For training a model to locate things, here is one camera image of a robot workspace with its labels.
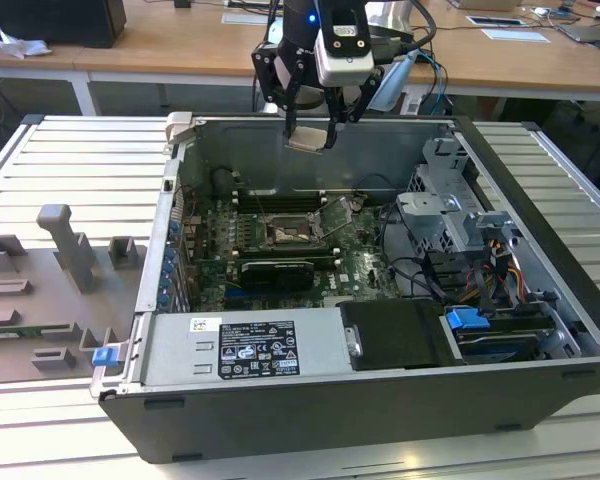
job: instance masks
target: blue tab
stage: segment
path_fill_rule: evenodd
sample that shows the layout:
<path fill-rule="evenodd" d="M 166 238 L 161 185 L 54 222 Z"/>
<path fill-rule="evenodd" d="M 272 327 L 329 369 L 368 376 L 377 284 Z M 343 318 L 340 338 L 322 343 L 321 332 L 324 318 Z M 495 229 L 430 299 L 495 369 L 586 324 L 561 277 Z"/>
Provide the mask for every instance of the blue tab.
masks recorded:
<path fill-rule="evenodd" d="M 452 330 L 457 328 L 489 328 L 491 324 L 478 315 L 477 308 L 454 308 L 445 315 Z"/>
<path fill-rule="evenodd" d="M 120 347 L 96 348 L 91 358 L 91 364 L 94 367 L 117 367 L 119 353 Z"/>

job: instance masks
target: slotted aluminum surface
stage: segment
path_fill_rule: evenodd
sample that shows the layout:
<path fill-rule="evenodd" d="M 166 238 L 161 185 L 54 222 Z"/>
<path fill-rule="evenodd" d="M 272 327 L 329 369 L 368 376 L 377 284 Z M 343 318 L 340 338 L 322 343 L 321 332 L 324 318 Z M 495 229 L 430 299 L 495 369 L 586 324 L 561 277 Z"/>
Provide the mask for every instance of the slotted aluminum surface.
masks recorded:
<path fill-rule="evenodd" d="M 162 118 L 46 117 L 26 127 L 0 169 L 0 234 L 52 246 L 36 224 L 45 203 L 71 206 L 92 246 L 116 235 L 148 244 L 165 162 Z"/>
<path fill-rule="evenodd" d="M 109 123 L 114 129 L 131 128 L 129 124 L 133 122 L 137 124 L 132 131 L 142 131 L 142 128 L 151 124 L 154 124 L 152 128 L 158 129 L 163 121 L 156 118 L 47 117 L 37 130 L 110 131 L 100 127 Z M 515 129 L 502 124 L 478 124 L 478 127 L 483 130 L 491 128 L 491 131 L 485 131 L 486 135 L 509 136 L 517 131 L 519 136 L 524 134 L 530 137 L 519 125 L 514 125 Z M 79 157 L 54 153 L 43 157 L 37 153 L 22 155 L 14 152 L 13 155 L 17 155 L 23 165 L 38 162 L 67 165 L 74 164 L 76 158 L 87 164 L 124 165 L 129 161 L 132 165 L 144 165 L 159 161 L 161 153 L 81 153 Z M 506 163 L 552 167 L 559 162 L 543 149 L 532 155 L 511 154 L 506 158 Z M 35 213 L 34 205 L 41 205 L 40 202 L 45 198 L 58 199 L 53 201 L 65 199 L 66 203 L 75 206 L 76 222 L 90 222 L 98 215 L 103 215 L 101 220 L 116 223 L 124 218 L 125 213 L 136 223 L 148 218 L 148 208 L 151 208 L 151 198 L 155 192 L 125 189 L 125 185 L 115 192 L 107 191 L 104 197 L 103 191 L 99 190 L 49 193 L 15 191 L 0 197 L 0 207 L 10 209 L 3 212 L 13 222 L 30 218 Z M 582 217 L 598 214 L 600 210 L 591 202 L 588 193 L 577 186 L 552 190 L 548 193 L 541 188 L 528 190 L 533 193 L 532 198 L 542 204 L 547 215 Z M 34 203 L 24 202 L 25 198 Z M 569 202 L 568 206 L 571 207 L 567 211 L 563 207 L 565 202 Z M 600 255 L 600 234 L 591 236 L 571 230 L 561 231 L 560 234 L 565 243 L 583 259 L 589 256 L 584 261 Z M 600 269 L 600 264 L 587 264 L 585 268 Z M 56 381 L 51 390 L 44 390 L 40 385 L 0 385 L 0 479 L 92 479 L 105 475 L 195 480 L 600 478 L 600 395 L 581 398 L 526 432 L 149 465 L 137 456 L 133 446 L 89 396 L 89 380 Z M 453 392 L 450 392 L 450 408 L 455 408 L 452 399 Z M 529 392 L 529 401 L 533 401 L 533 392 Z M 488 405 L 463 408 L 488 408 Z M 260 414 L 262 421 L 267 421 L 266 405 L 263 405 Z M 204 432 L 192 434 L 204 435 Z M 280 432 L 280 441 L 284 441 L 285 435 L 286 432 Z"/>
<path fill-rule="evenodd" d="M 540 213 L 600 288 L 600 194 L 542 133 L 520 124 L 476 123 Z M 529 155 L 529 148 L 534 149 Z M 486 179 L 478 185 L 504 209 Z"/>

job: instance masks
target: wooden desk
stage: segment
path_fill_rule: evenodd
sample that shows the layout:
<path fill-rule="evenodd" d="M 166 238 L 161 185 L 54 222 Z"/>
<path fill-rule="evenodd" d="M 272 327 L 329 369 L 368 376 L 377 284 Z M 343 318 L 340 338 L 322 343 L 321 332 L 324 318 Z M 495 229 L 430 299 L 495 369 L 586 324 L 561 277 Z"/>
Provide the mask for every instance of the wooden desk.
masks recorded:
<path fill-rule="evenodd" d="M 472 26 L 465 18 L 469 14 L 531 15 L 522 10 L 457 10 L 446 0 L 425 0 L 425 4 L 442 28 Z M 169 1 L 125 0 L 125 8 L 126 29 L 114 48 L 52 46 L 52 55 L 23 61 L 0 52 L 0 76 L 70 81 L 84 114 L 98 112 L 89 88 L 96 81 L 251 84 L 250 53 L 262 39 L 262 26 L 223 24 L 223 7 L 214 5 L 174 9 Z M 586 6 L 578 11 L 594 14 Z M 425 24 L 417 12 L 411 21 L 413 25 Z M 586 25 L 591 20 L 582 19 L 579 23 Z M 550 29 L 535 31 L 551 43 L 490 40 L 479 29 L 438 30 L 434 50 L 449 72 L 448 93 L 600 100 L 600 50 L 577 44 Z M 426 91 L 432 81 L 430 66 L 414 66 L 409 81 L 407 91 L 414 95 Z"/>

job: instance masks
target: laptop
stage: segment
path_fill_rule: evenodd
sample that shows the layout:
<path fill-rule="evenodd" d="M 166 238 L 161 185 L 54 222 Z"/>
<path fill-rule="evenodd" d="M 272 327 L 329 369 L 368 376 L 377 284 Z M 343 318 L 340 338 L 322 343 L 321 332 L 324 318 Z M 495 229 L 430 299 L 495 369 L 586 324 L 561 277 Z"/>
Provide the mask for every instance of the laptop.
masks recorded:
<path fill-rule="evenodd" d="M 573 25 L 556 25 L 557 29 L 580 43 L 592 43 L 600 40 L 600 27 L 576 27 Z"/>

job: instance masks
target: computer case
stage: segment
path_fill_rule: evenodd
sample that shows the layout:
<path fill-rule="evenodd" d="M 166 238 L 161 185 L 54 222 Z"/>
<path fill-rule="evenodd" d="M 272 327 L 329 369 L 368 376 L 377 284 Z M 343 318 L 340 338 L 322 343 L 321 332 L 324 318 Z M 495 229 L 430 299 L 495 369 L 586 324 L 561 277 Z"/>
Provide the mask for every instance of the computer case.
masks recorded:
<path fill-rule="evenodd" d="M 122 0 L 0 0 L 0 28 L 24 40 L 111 48 L 127 21 Z"/>

